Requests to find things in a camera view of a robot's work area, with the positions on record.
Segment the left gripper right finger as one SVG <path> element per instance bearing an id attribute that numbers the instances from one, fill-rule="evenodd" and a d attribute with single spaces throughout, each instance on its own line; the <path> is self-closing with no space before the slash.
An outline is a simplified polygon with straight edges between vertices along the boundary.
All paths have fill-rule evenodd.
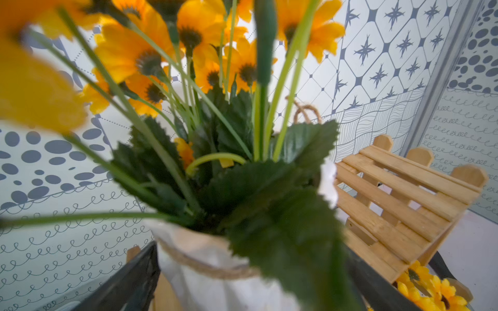
<path id="1" fill-rule="evenodd" d="M 348 274 L 374 310 L 420 310 L 350 248 L 346 250 Z"/>

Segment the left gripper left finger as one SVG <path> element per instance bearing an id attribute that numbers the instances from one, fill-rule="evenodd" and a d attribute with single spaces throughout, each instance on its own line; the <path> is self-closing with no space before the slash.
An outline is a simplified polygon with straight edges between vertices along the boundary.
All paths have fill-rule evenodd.
<path id="1" fill-rule="evenodd" d="M 158 246 L 152 241 L 74 309 L 149 310 L 160 274 Z"/>

